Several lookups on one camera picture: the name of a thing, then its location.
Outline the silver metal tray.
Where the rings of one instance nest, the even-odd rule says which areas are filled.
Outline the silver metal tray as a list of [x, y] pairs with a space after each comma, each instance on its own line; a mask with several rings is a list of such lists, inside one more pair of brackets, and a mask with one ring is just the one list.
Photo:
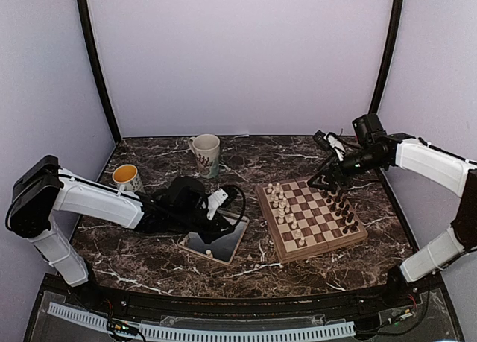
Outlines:
[[[249, 224], [249, 218], [244, 216], [234, 230], [211, 242], [205, 242], [196, 232], [190, 232], [178, 241], [179, 248], [193, 253], [201, 258], [209, 259], [223, 265], [229, 265], [236, 254]], [[207, 256], [206, 251], [211, 250], [212, 256]]]

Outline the wooden chessboard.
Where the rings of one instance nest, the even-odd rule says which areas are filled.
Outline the wooden chessboard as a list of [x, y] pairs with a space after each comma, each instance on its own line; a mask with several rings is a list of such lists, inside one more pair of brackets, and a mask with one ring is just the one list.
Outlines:
[[[364, 241], [368, 237], [368, 232], [358, 217], [359, 231], [350, 235], [342, 235], [339, 230], [335, 233], [325, 223], [320, 207], [324, 206], [324, 192], [319, 189], [307, 186], [307, 177], [283, 180], [273, 184], [275, 191], [276, 183], [281, 184], [281, 191], [284, 192], [291, 206], [291, 212], [285, 212], [285, 222], [278, 224], [278, 202], [273, 202], [271, 194], [267, 193], [268, 183], [263, 183], [255, 187], [255, 193], [259, 201], [260, 208], [265, 220], [268, 223], [268, 230], [271, 234], [279, 261], [288, 263], [299, 259], [307, 259], [322, 253], [328, 253], [342, 247]], [[294, 215], [294, 221], [298, 227], [292, 229], [292, 223], [288, 222], [288, 216]], [[294, 231], [300, 230], [301, 237], [305, 238], [303, 246], [298, 245], [301, 238], [294, 237]]]

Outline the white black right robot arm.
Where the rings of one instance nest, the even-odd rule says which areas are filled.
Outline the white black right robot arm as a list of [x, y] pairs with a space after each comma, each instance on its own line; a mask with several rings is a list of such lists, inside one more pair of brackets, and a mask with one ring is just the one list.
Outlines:
[[[438, 220], [432, 239], [387, 273], [380, 300], [395, 308], [420, 280], [476, 251], [476, 162], [419, 136], [387, 133], [375, 113], [356, 118], [352, 126], [357, 142], [349, 151], [333, 132], [314, 134], [315, 143], [329, 155], [308, 186], [336, 193], [359, 174], [400, 168], [401, 176], [392, 174], [388, 182], [405, 220], [423, 218], [427, 227], [432, 218]], [[400, 177], [404, 183], [398, 183]]]

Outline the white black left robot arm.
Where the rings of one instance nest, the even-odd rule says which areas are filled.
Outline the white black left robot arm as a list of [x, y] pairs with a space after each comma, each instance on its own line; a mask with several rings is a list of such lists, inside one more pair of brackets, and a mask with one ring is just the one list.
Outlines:
[[35, 246], [79, 303], [98, 309], [105, 303], [105, 293], [90, 264], [60, 231], [55, 211], [94, 217], [143, 234], [194, 232], [212, 242], [248, 222], [244, 207], [238, 215], [225, 211], [244, 196], [233, 184], [209, 193], [190, 176], [177, 177], [153, 194], [113, 188], [79, 177], [62, 168], [57, 157], [47, 155], [15, 182], [5, 227]]

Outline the white chess queen piece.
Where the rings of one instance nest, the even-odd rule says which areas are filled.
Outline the white chess queen piece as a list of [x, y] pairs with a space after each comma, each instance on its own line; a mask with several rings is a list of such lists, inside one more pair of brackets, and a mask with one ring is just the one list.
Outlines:
[[278, 215], [280, 217], [284, 216], [285, 215], [285, 207], [286, 207], [286, 204], [283, 203], [283, 202], [280, 202], [279, 203], [279, 208], [278, 208]]

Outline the white chess king piece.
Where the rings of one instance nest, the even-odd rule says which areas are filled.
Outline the white chess king piece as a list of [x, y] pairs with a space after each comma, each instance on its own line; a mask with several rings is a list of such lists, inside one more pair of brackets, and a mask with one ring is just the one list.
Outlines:
[[285, 222], [285, 213], [280, 212], [278, 217], [278, 224], [283, 224]]

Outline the white chess knight piece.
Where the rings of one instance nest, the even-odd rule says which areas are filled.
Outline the white chess knight piece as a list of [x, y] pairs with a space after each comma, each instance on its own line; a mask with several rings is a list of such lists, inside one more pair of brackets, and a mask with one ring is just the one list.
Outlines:
[[271, 198], [272, 198], [273, 202], [278, 202], [279, 201], [279, 195], [275, 191], [272, 192]]

